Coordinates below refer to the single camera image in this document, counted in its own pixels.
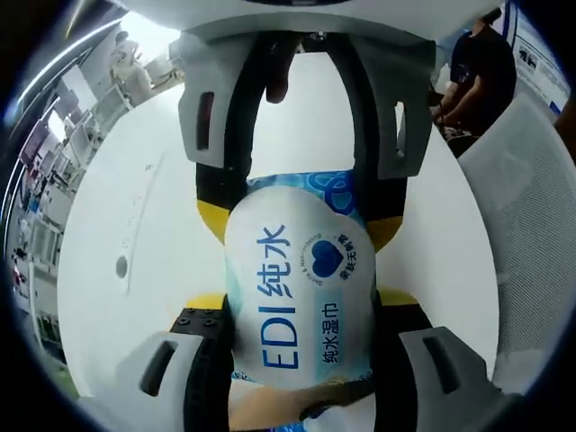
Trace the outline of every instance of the table surface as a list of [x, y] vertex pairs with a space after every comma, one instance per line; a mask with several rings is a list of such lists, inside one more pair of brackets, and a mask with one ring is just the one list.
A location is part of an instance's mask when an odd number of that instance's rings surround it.
[[[289, 84], [283, 103], [260, 105], [250, 176], [352, 167], [352, 115], [328, 56], [296, 56]], [[195, 208], [195, 166], [178, 120], [183, 91], [174, 87], [116, 123], [68, 216], [58, 318], [82, 395], [95, 394], [145, 337], [169, 329], [187, 300], [224, 292], [223, 247]], [[482, 355], [491, 375], [499, 325], [491, 248], [472, 191], [435, 128], [421, 173], [409, 180], [404, 223], [377, 256], [377, 278], [415, 295], [435, 326]]]

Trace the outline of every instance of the dark shirt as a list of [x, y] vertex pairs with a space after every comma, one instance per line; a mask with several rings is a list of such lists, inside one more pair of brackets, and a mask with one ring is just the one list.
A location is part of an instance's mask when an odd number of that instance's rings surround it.
[[450, 80], [459, 85], [463, 97], [480, 77], [483, 93], [462, 119], [463, 129], [484, 133], [506, 110], [516, 87], [516, 64], [506, 39], [490, 26], [472, 36], [462, 35], [452, 53]]

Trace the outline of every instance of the white round table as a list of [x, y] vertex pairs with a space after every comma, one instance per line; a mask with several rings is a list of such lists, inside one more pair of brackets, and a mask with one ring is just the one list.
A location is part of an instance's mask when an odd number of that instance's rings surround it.
[[[349, 169], [352, 116], [328, 56], [296, 56], [289, 83], [283, 103], [260, 105], [251, 176]], [[183, 91], [170, 89], [118, 121], [69, 214], [58, 318], [81, 395], [95, 394], [144, 338], [169, 329], [186, 301], [224, 292], [223, 247], [196, 210], [195, 166], [180, 133]], [[415, 295], [433, 324], [481, 354], [491, 374], [499, 313], [490, 244], [464, 174], [434, 128], [421, 173], [409, 180], [404, 223], [377, 267], [378, 284]]]

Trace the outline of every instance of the blue heart logo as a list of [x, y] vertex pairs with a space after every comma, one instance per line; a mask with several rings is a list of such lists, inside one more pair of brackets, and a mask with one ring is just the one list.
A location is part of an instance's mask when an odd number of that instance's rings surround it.
[[332, 276], [344, 259], [336, 246], [326, 240], [318, 241], [312, 247], [312, 256], [314, 257], [312, 271], [317, 277]]

